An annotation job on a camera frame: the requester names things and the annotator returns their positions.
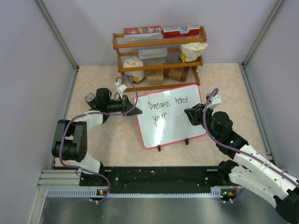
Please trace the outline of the pink framed whiteboard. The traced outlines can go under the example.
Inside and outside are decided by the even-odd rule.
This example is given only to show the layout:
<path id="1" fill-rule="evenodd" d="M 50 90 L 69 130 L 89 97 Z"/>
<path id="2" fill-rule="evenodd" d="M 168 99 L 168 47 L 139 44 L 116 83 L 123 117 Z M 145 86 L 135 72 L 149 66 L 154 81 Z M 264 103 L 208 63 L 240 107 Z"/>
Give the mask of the pink framed whiteboard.
<path id="1" fill-rule="evenodd" d="M 142 110 L 137 121 L 145 148 L 154 148 L 206 134 L 203 126 L 191 125 L 184 109 L 201 103 L 197 84 L 156 93 L 141 95 L 134 99 L 136 107 Z"/>

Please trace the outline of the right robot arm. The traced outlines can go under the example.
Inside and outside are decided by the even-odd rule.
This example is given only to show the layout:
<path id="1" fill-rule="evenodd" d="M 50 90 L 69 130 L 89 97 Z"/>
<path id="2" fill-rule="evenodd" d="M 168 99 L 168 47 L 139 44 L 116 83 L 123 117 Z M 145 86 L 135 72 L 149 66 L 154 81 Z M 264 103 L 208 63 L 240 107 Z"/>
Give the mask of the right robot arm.
<path id="1" fill-rule="evenodd" d="M 221 162 L 218 179 L 222 184 L 241 185 L 271 204 L 287 222 L 299 222 L 299 180 L 261 156 L 233 130 L 226 112 L 213 112 L 204 104 L 185 109 L 193 126 L 201 125 L 218 149 L 230 159 Z"/>

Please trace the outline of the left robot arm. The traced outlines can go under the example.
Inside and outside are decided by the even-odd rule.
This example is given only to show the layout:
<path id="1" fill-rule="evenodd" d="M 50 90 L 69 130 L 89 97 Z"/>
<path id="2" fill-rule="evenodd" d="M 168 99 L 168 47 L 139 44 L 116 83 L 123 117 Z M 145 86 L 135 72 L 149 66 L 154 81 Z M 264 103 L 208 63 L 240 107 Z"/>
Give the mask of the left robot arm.
<path id="1" fill-rule="evenodd" d="M 111 98 L 108 88 L 99 88 L 96 94 L 89 93 L 85 102 L 90 110 L 73 120 L 61 119 L 57 122 L 52 155 L 61 161 L 70 161 L 75 168 L 90 173 L 90 180 L 101 185 L 106 174 L 101 171 L 103 164 L 87 153 L 87 133 L 96 126 L 104 124 L 110 116 L 133 116 L 142 114 L 142 110 L 132 104 L 126 95 L 117 93 Z"/>

